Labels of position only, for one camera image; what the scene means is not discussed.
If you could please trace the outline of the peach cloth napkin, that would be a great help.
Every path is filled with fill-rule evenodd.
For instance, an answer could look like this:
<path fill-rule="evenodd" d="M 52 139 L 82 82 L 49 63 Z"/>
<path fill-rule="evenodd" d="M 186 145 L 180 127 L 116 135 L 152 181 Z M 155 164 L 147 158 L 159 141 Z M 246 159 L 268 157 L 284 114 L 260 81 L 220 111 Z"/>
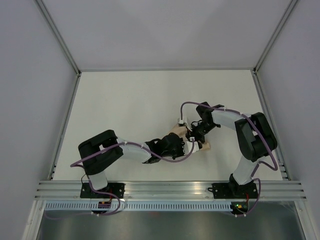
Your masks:
<path fill-rule="evenodd" d="M 179 126 L 178 124 L 176 124 L 168 133 L 174 133 L 176 135 L 178 135 L 180 138 L 182 138 L 184 141 L 187 140 L 186 134 L 187 134 L 187 127 L 186 126 Z M 200 146 L 201 143 L 198 143 L 199 146 L 199 150 L 200 151 L 208 151 L 211 149 L 210 143 L 209 142 L 205 142 L 202 143 L 202 145 Z"/>

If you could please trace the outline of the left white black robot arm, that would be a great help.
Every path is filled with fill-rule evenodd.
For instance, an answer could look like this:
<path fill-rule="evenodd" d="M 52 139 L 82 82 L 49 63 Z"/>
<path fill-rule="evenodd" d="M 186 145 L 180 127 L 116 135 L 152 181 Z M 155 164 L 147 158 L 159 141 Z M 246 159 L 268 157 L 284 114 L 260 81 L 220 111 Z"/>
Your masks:
<path fill-rule="evenodd" d="M 143 164 L 154 164 L 166 159 L 175 161 L 187 155 L 185 141 L 176 133 L 163 138 L 135 143 L 118 137 L 113 130 L 106 130 L 78 145 L 85 174 L 91 183 L 91 191 L 98 198 L 109 193 L 105 170 L 118 160 L 137 160 Z"/>

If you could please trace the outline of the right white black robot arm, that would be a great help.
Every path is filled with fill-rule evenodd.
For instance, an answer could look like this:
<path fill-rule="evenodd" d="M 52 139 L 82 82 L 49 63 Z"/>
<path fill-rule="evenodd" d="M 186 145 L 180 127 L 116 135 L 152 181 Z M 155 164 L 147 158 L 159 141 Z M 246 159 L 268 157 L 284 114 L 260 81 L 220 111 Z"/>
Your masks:
<path fill-rule="evenodd" d="M 236 132 L 242 154 L 228 182 L 213 183 L 207 190 L 215 199 L 256 199 L 258 189 L 253 177 L 259 166 L 263 164 L 273 171 L 278 170 L 272 154 L 278 142 L 266 116 L 261 112 L 247 115 L 220 104 L 210 106 L 207 102 L 197 104 L 196 112 L 200 120 L 191 123 L 186 134 L 188 139 L 193 138 L 203 148 L 206 134 L 224 126 Z"/>

